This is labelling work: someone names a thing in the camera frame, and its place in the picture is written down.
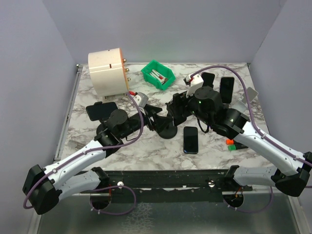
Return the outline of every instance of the marble tabletop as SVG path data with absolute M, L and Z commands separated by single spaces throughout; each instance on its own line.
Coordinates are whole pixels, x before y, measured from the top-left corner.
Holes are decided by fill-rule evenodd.
M 146 64 L 126 64 L 130 69 L 127 77 L 130 90 L 143 92 L 149 97 L 149 104 L 162 107 L 160 115 L 166 115 L 165 103 L 170 101 L 175 93 L 182 93 L 186 90 L 183 79 L 187 74 L 193 73 L 201 68 L 212 64 L 164 64 L 169 67 L 176 80 L 165 91 L 158 90 L 153 85 L 143 79 L 141 69 Z M 246 87 L 254 87 L 247 64 L 226 64 L 235 69 L 243 78 Z M 215 74 L 214 89 L 219 90 L 220 79 L 222 76 L 233 76 L 230 71 L 225 69 L 210 69 L 210 73 Z M 243 88 L 238 79 L 235 79 L 232 103 L 235 103 L 243 94 Z M 92 86 L 89 68 L 83 67 L 82 75 L 78 85 L 75 104 L 70 117 L 68 133 L 61 153 L 64 159 L 78 149 L 82 148 L 96 135 L 98 121 L 92 122 L 86 113 L 85 107 L 93 105 L 97 101 L 104 100 L 98 97 Z M 136 113 L 128 97 L 117 95 L 108 97 L 107 101 L 116 102 L 118 108 L 127 111 L 131 116 Z M 264 131 L 268 132 L 264 116 L 258 99 L 252 102 L 253 113 L 256 124 Z M 183 152 L 183 127 L 198 127 L 195 117 L 189 117 L 186 122 L 178 126 L 178 133 L 172 139 L 162 139 L 156 132 L 144 128 L 141 138 L 132 145 L 119 149 L 115 154 L 104 160 L 98 161 L 87 167 L 102 167 L 105 170 L 182 170 L 182 169 L 225 169 L 231 165 L 245 167 L 264 167 L 271 165 L 265 158 L 261 157 L 251 149 L 229 151 L 225 144 L 226 138 L 216 133 L 209 132 L 204 134 L 198 128 L 199 152 L 196 155 L 185 154 Z

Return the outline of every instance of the gray floor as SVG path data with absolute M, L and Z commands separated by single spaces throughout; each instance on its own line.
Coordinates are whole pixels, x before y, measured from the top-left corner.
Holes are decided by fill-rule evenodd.
M 286 195 L 275 194 L 273 205 L 259 214 L 243 214 L 223 203 L 139 203 L 124 216 L 90 211 L 88 196 L 72 196 L 44 214 L 39 234 L 298 234 Z M 245 195 L 244 209 L 257 210 L 268 194 Z M 112 204 L 110 211 L 125 211 L 131 204 Z

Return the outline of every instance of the robotic arm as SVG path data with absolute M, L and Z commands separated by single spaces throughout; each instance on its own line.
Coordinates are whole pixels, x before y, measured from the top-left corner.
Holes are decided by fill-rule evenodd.
M 124 110 L 115 109 L 108 119 L 99 119 L 101 125 L 97 129 L 97 136 L 84 148 L 45 168 L 39 165 L 32 167 L 23 187 L 26 195 L 24 207 L 34 208 L 40 215 L 70 195 L 108 187 L 110 178 L 100 167 L 80 174 L 81 171 L 113 154 L 120 147 L 136 141 L 144 125 L 162 138 L 172 138 L 177 133 L 177 126 L 191 115 L 217 134 L 255 150 L 274 165 L 269 168 L 232 166 L 226 174 L 220 173 L 222 178 L 218 189 L 237 191 L 237 188 L 247 185 L 268 185 L 290 196 L 301 194 L 310 176 L 311 167 L 307 164 L 312 161 L 311 152 L 303 154 L 268 134 L 258 133 L 246 115 L 222 103 L 219 92 L 209 86 L 202 87 L 203 80 L 199 75 L 188 76 L 185 82 L 190 86 L 189 90 L 173 95 L 173 99 L 167 103 L 166 117 L 157 115 L 162 109 L 147 104 L 147 96 L 138 93 L 135 98 L 131 98 L 138 109 L 137 114 L 128 117 Z M 122 138 L 139 129 L 140 134 L 136 139 L 123 144 Z

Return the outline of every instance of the red object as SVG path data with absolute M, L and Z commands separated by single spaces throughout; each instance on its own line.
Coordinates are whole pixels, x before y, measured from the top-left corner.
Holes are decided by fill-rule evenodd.
M 227 145 L 234 145 L 234 140 L 229 140 L 229 139 L 227 139 L 227 140 L 226 140 L 226 144 L 227 144 Z

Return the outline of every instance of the wall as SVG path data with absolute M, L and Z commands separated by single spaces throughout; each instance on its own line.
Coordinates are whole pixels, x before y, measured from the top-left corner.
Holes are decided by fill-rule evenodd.
M 40 0 L 2 0 L 0 32 L 0 233 L 21 234 L 22 186 L 53 160 L 76 64 Z
M 312 1 L 288 0 L 250 67 L 270 133 L 302 152 L 312 151 L 311 43 Z M 311 196 L 300 198 L 312 227 Z
M 251 62 L 285 0 L 43 0 L 76 63 Z

